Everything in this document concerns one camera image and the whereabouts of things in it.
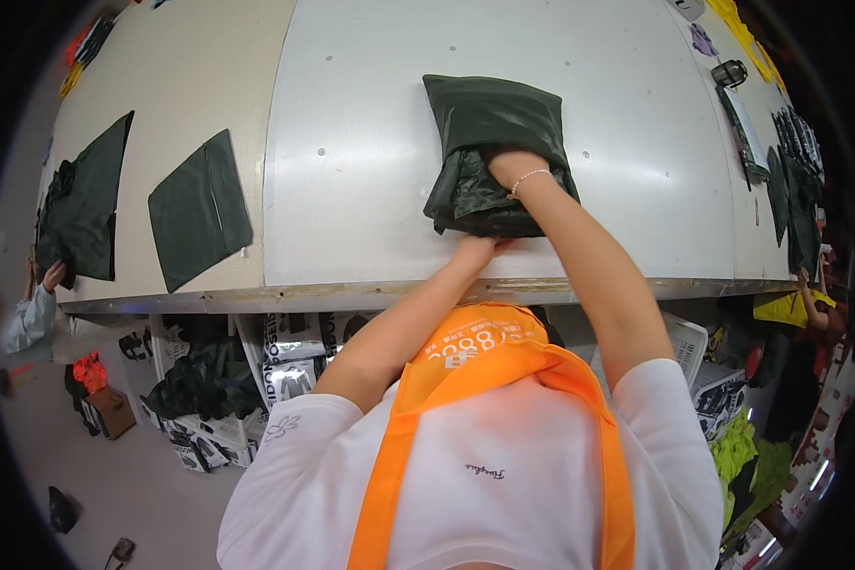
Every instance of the flower embroidery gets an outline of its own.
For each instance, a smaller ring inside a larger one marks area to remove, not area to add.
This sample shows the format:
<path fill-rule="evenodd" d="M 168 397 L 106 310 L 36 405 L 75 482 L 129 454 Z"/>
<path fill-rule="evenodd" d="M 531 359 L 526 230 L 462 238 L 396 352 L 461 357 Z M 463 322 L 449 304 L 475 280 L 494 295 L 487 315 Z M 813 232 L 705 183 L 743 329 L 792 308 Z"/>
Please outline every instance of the flower embroidery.
<path fill-rule="evenodd" d="M 263 439 L 263 443 L 269 443 L 273 439 L 279 439 L 284 436 L 289 429 L 298 427 L 298 419 L 301 419 L 301 416 L 285 416 L 280 419 L 279 423 L 266 429 L 266 437 Z"/>

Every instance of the purple cloth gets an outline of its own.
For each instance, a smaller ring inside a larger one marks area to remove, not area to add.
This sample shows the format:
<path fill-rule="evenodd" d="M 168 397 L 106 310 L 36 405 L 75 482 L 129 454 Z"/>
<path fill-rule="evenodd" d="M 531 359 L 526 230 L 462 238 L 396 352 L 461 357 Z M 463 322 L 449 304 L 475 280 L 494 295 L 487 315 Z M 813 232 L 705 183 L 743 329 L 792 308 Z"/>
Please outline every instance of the purple cloth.
<path fill-rule="evenodd" d="M 704 56 L 717 56 L 718 50 L 713 48 L 707 31 L 699 24 L 690 25 L 690 34 L 694 38 L 694 48 Z"/>

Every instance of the hand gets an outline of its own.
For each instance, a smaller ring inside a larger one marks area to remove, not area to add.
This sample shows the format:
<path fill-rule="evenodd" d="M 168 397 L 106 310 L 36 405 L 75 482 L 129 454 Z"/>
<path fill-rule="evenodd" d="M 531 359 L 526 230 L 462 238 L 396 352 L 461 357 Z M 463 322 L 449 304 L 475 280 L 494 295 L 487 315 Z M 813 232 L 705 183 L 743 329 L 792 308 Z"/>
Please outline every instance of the hand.
<path fill-rule="evenodd" d="M 798 287 L 802 289 L 807 289 L 809 283 L 810 276 L 808 276 L 808 270 L 804 267 L 798 269 Z"/>
<path fill-rule="evenodd" d="M 67 266 L 58 261 L 45 271 L 45 279 L 42 280 L 41 285 L 48 293 L 53 293 L 57 284 L 64 280 L 64 276 L 67 274 L 66 269 Z"/>
<path fill-rule="evenodd" d="M 502 152 L 488 161 L 491 176 L 507 191 L 525 174 L 547 168 L 548 161 L 527 151 Z"/>
<path fill-rule="evenodd" d="M 459 242 L 459 248 L 453 256 L 453 261 L 458 261 L 477 270 L 484 269 L 494 256 L 505 252 L 516 240 L 513 238 L 476 237 L 467 235 Z"/>

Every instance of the black bag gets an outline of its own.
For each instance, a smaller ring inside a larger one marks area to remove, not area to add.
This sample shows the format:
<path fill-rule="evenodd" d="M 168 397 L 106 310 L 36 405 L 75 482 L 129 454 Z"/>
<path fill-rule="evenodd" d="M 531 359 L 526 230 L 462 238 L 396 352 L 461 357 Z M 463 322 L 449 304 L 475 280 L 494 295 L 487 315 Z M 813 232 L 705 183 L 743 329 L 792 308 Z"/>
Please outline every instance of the black bag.
<path fill-rule="evenodd" d="M 440 132 L 443 168 L 424 214 L 438 234 L 540 237 L 523 205 L 508 199 L 488 172 L 483 152 L 521 149 L 551 165 L 560 188 L 579 201 L 563 148 L 561 99 L 535 87 L 492 77 L 425 75 L 422 80 Z"/>
<path fill-rule="evenodd" d="M 60 493 L 60 490 L 57 487 L 48 487 L 48 513 L 51 517 L 51 528 L 53 528 L 57 532 L 61 532 L 66 534 L 69 532 L 74 526 L 76 526 L 76 521 L 79 520 L 79 516 L 76 514 L 76 509 L 73 507 L 73 503 L 65 496 Z"/>

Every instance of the pearl bracelet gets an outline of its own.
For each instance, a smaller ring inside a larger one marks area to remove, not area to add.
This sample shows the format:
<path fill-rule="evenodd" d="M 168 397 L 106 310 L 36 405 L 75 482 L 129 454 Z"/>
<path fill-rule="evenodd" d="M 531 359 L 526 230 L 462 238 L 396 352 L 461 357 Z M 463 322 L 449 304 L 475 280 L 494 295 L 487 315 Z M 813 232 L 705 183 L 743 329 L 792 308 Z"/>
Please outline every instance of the pearl bracelet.
<path fill-rule="evenodd" d="M 552 176 L 551 171 L 549 171 L 547 168 L 539 168 L 536 171 L 526 172 L 523 176 L 520 177 L 519 180 L 516 181 L 516 183 L 513 184 L 513 188 L 510 188 L 510 193 L 507 194 L 507 198 L 509 198 L 510 200 L 518 200 L 519 196 L 516 195 L 516 188 L 519 188 L 520 184 L 522 184 L 526 178 L 542 173 L 545 173 L 548 176 Z"/>

